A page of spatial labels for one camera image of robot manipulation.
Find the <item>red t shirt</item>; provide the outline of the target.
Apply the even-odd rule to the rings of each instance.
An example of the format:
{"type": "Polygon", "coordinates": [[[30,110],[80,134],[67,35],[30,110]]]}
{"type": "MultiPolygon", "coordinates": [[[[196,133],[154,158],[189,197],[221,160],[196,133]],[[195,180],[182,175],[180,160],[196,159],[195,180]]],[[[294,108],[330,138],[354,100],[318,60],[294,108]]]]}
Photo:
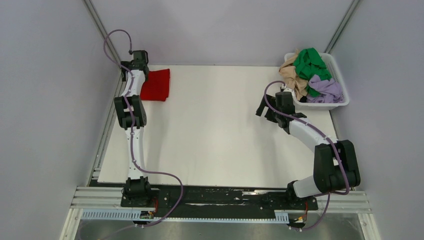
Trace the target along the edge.
{"type": "Polygon", "coordinates": [[[140,91],[142,101],[165,102],[170,92],[170,69],[150,71],[140,91]]]}

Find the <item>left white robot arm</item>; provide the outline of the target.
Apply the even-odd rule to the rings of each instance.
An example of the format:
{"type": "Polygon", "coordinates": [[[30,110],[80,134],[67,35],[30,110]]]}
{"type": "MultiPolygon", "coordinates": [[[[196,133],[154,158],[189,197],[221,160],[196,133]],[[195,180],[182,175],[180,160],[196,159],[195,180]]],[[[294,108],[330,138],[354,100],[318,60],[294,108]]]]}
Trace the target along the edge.
{"type": "Polygon", "coordinates": [[[114,98],[119,126],[124,130],[128,148],[128,174],[122,189],[122,207],[146,207],[153,193],[145,170],[143,136],[147,115],[140,97],[149,75],[149,58],[145,50],[129,52],[131,61],[121,61],[121,73],[126,82],[123,93],[114,98]]]}

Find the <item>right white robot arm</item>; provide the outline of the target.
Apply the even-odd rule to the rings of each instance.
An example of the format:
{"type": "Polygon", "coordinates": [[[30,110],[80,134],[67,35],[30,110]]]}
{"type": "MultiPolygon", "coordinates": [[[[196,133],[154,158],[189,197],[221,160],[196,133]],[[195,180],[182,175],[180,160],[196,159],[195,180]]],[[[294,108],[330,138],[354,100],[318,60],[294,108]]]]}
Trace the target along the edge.
{"type": "Polygon", "coordinates": [[[350,188],[361,183],[354,144],[324,134],[311,124],[308,117],[296,112],[292,95],[280,91],[274,96],[265,94],[255,113],[283,129],[288,135],[300,140],[313,153],[311,176],[291,182],[292,190],[285,195],[286,204],[298,209],[306,197],[327,193],[346,194],[350,188]]]}

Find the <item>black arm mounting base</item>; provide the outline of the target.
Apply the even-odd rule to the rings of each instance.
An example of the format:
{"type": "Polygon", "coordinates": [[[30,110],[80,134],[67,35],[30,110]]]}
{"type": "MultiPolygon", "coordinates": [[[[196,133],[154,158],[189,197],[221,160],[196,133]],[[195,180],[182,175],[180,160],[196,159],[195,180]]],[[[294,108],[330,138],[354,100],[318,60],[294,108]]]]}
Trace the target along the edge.
{"type": "Polygon", "coordinates": [[[276,210],[316,211],[316,198],[298,198],[292,189],[200,185],[152,184],[150,192],[124,193],[124,184],[104,184],[118,188],[118,206],[155,208],[157,217],[189,219],[271,219],[276,210]]]}

